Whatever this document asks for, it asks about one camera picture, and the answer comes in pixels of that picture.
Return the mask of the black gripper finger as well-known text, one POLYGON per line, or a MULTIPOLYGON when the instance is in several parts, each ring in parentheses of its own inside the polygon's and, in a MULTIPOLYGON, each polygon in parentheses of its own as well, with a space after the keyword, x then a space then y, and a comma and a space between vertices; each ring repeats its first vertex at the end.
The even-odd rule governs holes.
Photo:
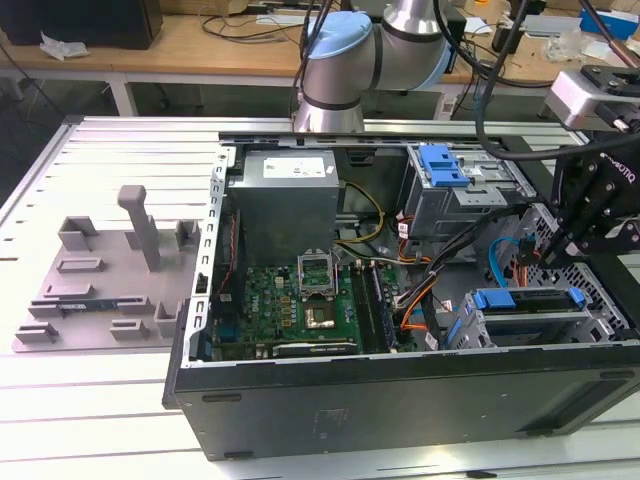
POLYGON ((601 245, 603 217, 613 196, 612 177, 599 154, 562 155, 555 165, 551 210, 557 229, 543 244, 543 265, 565 265, 601 245))
POLYGON ((548 264, 569 265, 594 254, 620 255, 639 249, 639 214, 605 219, 592 195, 550 202, 557 228, 548 241, 548 264))

